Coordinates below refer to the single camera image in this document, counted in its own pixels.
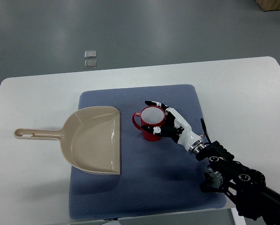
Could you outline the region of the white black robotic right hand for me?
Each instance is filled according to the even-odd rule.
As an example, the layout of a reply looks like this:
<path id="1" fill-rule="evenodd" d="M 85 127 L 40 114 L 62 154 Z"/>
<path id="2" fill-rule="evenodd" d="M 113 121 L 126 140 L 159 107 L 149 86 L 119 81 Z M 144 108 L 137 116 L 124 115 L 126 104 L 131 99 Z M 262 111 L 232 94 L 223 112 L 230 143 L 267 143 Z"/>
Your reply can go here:
<path id="1" fill-rule="evenodd" d="M 176 144 L 182 145 L 187 152 L 195 155 L 205 148 L 202 137 L 193 132 L 191 125 L 174 108 L 155 101 L 145 101 L 145 104 L 160 107 L 165 112 L 165 124 L 142 125 L 144 131 L 160 137 L 169 137 Z"/>

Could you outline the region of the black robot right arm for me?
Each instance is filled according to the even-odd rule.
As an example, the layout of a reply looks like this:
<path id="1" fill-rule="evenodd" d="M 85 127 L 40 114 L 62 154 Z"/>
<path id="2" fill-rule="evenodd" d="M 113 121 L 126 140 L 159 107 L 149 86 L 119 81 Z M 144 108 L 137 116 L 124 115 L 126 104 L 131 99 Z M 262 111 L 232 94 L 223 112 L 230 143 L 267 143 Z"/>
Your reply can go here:
<path id="1" fill-rule="evenodd" d="M 224 193 L 236 206 L 238 214 L 268 225 L 280 225 L 280 194 L 266 186 L 265 176 L 234 160 L 218 141 L 201 144 L 195 151 L 196 160 L 207 159 L 204 193 Z"/>

